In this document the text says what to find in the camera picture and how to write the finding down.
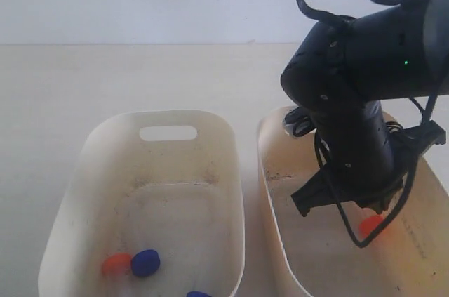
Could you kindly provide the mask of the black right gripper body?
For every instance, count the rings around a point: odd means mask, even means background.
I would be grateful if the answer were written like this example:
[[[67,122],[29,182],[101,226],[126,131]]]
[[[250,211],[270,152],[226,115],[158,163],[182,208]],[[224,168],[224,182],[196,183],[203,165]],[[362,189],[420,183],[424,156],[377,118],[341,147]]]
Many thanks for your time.
[[[355,187],[348,187],[330,173],[328,167],[323,167],[315,173],[311,179],[323,181],[325,188],[325,204],[328,206],[338,202],[354,202],[361,208],[371,209],[375,213],[385,212],[393,199],[393,196],[402,189],[402,180],[394,178],[380,188],[363,187],[364,182],[357,183]]]

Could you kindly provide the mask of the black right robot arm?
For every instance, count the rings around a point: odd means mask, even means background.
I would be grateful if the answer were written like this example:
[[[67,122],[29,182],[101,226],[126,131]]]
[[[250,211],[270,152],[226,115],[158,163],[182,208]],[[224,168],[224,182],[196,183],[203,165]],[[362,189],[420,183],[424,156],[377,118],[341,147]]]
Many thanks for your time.
[[[381,101],[448,93],[448,0],[371,0],[383,10],[335,15],[297,0],[315,20],[281,75],[330,161],[293,195],[307,215],[336,201],[385,211],[413,151],[390,133]]]

